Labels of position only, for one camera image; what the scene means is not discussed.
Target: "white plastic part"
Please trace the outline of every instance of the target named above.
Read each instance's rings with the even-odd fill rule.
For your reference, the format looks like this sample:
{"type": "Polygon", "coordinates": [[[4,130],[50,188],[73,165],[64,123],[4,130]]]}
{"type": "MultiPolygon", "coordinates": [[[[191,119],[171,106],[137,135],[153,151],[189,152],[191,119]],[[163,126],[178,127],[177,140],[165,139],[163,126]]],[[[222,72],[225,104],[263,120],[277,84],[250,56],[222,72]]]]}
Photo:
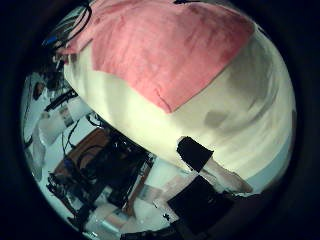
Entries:
{"type": "MultiPolygon", "coordinates": [[[[43,119],[47,119],[48,117],[49,117],[48,113],[43,113],[41,115],[40,121],[43,119]]],[[[32,133],[32,139],[33,139],[32,150],[33,150],[33,164],[38,168],[42,168],[44,165],[44,156],[46,154],[46,148],[40,139],[39,122],[37,123],[32,133]]]]}
{"type": "Polygon", "coordinates": [[[49,147],[70,124],[91,111],[80,97],[76,97],[55,111],[49,118],[41,118],[37,125],[38,129],[35,131],[39,132],[41,143],[49,147]]]}
{"type": "Polygon", "coordinates": [[[112,204],[99,206],[93,214],[90,215],[89,221],[86,224],[86,230],[97,235],[99,239],[120,239],[121,234],[119,230],[111,224],[106,224],[105,221],[105,218],[110,216],[116,209],[117,207],[112,204]]]}

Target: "black object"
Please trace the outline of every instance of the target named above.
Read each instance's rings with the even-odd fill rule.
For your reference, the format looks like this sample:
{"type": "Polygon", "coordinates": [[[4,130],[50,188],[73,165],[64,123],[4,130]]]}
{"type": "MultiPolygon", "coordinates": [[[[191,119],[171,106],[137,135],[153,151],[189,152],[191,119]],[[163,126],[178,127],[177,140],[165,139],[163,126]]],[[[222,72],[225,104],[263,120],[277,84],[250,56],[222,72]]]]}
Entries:
{"type": "Polygon", "coordinates": [[[185,240],[173,228],[168,227],[159,231],[145,231],[139,233],[122,234],[120,240],[185,240]]]}
{"type": "Polygon", "coordinates": [[[178,143],[177,152],[182,160],[197,172],[201,171],[213,154],[213,151],[208,150],[191,137],[184,137],[178,143]]]}
{"type": "Polygon", "coordinates": [[[56,107],[58,107],[60,104],[62,104],[65,101],[68,101],[72,98],[77,97],[78,94],[73,90],[69,90],[66,93],[61,94],[59,97],[57,97],[54,101],[52,101],[46,108],[45,111],[54,110],[56,107]]]}
{"type": "Polygon", "coordinates": [[[192,3],[192,2],[201,2],[201,1],[176,0],[173,3],[174,4],[186,4],[186,3],[192,3]]]}
{"type": "Polygon", "coordinates": [[[169,206],[198,234],[216,223],[232,207],[233,202],[216,192],[212,186],[198,176],[188,187],[168,201],[169,206]]]}

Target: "pink cloth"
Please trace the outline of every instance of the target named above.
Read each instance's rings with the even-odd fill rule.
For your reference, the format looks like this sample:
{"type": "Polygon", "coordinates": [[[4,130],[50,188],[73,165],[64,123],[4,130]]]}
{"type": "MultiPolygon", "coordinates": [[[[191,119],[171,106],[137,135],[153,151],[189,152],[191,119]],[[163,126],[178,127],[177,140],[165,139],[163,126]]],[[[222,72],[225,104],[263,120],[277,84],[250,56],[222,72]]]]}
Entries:
{"type": "Polygon", "coordinates": [[[219,5],[172,2],[97,0],[88,26],[63,53],[79,53],[92,42],[94,70],[122,78],[173,112],[211,83],[254,27],[219,5]]]}

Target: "wire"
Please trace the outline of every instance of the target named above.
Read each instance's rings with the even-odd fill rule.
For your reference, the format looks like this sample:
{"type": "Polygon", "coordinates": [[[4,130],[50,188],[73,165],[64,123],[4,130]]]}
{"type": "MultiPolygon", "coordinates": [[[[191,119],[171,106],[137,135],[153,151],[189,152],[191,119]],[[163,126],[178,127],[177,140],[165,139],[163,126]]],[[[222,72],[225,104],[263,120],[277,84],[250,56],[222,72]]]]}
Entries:
{"type": "Polygon", "coordinates": [[[72,134],[73,134],[74,131],[76,130],[76,128],[77,128],[77,126],[78,126],[78,124],[79,124],[79,121],[80,121],[80,120],[78,120],[78,121],[76,122],[76,124],[75,124],[74,127],[71,129],[71,131],[69,132],[69,135],[68,135],[67,145],[69,144],[72,149],[74,149],[76,146],[73,145],[73,144],[70,142],[70,139],[71,139],[72,134]]]}
{"type": "Polygon", "coordinates": [[[74,26],[73,29],[76,29],[76,28],[80,25],[80,23],[82,22],[82,20],[84,19],[85,15],[86,15],[87,12],[88,12],[88,17],[87,17],[85,23],[83,24],[83,26],[82,26],[75,34],[73,34],[73,36],[69,37],[67,40],[65,40],[64,42],[60,43],[58,46],[55,46],[55,47],[53,48],[53,51],[56,51],[56,50],[58,50],[59,48],[64,47],[68,42],[70,42],[70,41],[71,41],[72,39],[74,39],[80,32],[82,32],[83,29],[87,26],[87,24],[89,23],[90,18],[91,18],[91,16],[92,16],[92,9],[91,9],[89,3],[84,3],[83,6],[84,6],[86,9],[85,9],[85,11],[83,12],[80,20],[79,20],[78,23],[74,26]]]}
{"type": "Polygon", "coordinates": [[[94,123],[94,122],[91,120],[90,115],[87,115],[87,116],[86,116],[86,119],[88,120],[88,122],[89,122],[92,126],[98,127],[98,128],[102,128],[101,122],[100,122],[99,124],[94,123]]]}

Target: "black strap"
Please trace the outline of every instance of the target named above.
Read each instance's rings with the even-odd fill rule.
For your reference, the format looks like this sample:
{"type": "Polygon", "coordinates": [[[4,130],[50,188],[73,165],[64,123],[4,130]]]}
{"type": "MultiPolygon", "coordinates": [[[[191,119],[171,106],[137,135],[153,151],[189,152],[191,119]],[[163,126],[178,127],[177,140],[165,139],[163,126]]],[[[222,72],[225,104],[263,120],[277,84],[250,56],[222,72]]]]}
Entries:
{"type": "Polygon", "coordinates": [[[177,152],[182,160],[197,172],[201,171],[213,154],[213,151],[197,143],[191,137],[185,137],[178,143],[177,152]]]}

